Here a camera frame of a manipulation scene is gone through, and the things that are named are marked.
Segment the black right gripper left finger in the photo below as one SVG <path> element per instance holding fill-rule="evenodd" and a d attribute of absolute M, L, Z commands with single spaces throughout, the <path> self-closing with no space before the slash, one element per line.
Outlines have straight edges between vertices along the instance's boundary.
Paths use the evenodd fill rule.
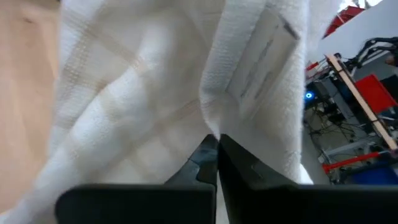
<path fill-rule="evenodd" d="M 163 184 L 86 184 L 55 205 L 63 224 L 207 224 L 216 216 L 218 140 L 207 135 Z"/>

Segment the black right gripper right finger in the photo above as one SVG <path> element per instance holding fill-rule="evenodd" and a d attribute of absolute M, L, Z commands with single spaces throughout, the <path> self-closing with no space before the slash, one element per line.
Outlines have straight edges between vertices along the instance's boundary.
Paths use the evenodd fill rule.
<path fill-rule="evenodd" d="M 218 168 L 230 223 L 397 224 L 397 187 L 297 184 L 227 135 Z"/>

